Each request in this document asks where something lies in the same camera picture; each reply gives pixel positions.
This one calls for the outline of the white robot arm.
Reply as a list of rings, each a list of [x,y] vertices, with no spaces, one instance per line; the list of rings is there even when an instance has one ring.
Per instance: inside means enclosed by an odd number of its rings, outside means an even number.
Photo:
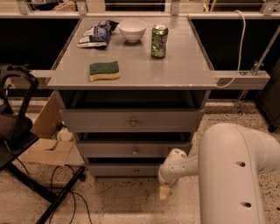
[[[258,176],[280,166],[280,143],[270,134],[232,123],[208,128],[198,154],[173,149],[158,180],[199,178],[200,224],[266,224]]]

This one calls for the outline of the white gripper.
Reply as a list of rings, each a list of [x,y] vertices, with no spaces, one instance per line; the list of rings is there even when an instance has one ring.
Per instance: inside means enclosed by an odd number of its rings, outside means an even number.
[[[178,148],[174,148],[170,151],[170,153],[167,156],[168,161],[178,161],[182,159],[186,159],[187,155],[186,153]],[[159,188],[159,198],[161,200],[165,200],[170,192],[171,188],[168,185],[161,185]]]

